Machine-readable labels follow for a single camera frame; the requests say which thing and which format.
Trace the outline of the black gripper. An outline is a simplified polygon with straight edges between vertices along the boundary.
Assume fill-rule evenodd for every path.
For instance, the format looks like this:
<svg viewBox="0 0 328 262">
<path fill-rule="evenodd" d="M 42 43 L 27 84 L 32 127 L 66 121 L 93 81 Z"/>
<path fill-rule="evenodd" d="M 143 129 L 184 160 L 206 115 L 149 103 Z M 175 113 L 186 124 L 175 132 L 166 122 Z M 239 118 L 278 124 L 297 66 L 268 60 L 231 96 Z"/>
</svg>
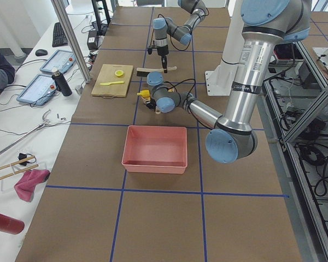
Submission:
<svg viewBox="0 0 328 262">
<path fill-rule="evenodd" d="M 145 105 L 146 105 L 146 107 L 149 108 L 149 109 L 156 109 L 156 101 L 153 100 L 153 99 L 147 100 L 147 101 L 145 102 Z"/>
<path fill-rule="evenodd" d="M 169 54 L 169 50 L 167 40 L 154 40 L 153 44 L 147 47 L 148 54 L 151 55 L 153 50 L 157 50 L 157 54 L 161 56 L 163 72 L 168 73 L 167 55 Z"/>
</svg>

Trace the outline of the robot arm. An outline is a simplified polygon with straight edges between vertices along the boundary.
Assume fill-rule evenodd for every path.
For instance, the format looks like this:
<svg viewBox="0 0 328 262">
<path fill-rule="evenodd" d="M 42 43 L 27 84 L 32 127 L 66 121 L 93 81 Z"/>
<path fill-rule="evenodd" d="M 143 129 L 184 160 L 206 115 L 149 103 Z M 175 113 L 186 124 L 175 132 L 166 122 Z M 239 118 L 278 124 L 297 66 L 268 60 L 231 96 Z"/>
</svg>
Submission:
<svg viewBox="0 0 328 262">
<path fill-rule="evenodd" d="M 189 92 L 170 92 L 160 72 L 150 72 L 151 97 L 163 113 L 182 107 L 210 129 L 206 150 L 219 163 L 252 154 L 257 136 L 250 125 L 274 47 L 304 40 L 309 33 L 311 1 L 243 1 L 240 18 L 244 45 L 223 114 Z"/>
<path fill-rule="evenodd" d="M 152 54 L 153 50 L 157 50 L 157 54 L 161 57 L 164 73 L 168 72 L 168 36 L 188 46 L 192 39 L 193 30 L 209 15 L 209 11 L 203 1 L 178 1 L 178 5 L 190 13 L 190 18 L 182 26 L 176 25 L 170 17 L 159 15 L 153 19 L 154 40 L 147 48 L 149 55 Z"/>
</svg>

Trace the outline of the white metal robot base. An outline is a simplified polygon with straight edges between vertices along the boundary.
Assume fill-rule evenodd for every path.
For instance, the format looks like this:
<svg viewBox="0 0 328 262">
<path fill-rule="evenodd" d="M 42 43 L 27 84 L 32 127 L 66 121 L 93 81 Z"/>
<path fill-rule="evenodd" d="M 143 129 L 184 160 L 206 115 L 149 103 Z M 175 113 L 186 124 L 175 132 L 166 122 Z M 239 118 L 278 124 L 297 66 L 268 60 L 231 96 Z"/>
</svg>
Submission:
<svg viewBox="0 0 328 262">
<path fill-rule="evenodd" d="M 228 96 L 231 92 L 244 45 L 244 38 L 242 37 L 244 22 L 241 17 L 242 3 L 242 0 L 237 0 L 235 3 L 220 64 L 214 71 L 205 72 L 207 94 L 209 96 Z"/>
</svg>

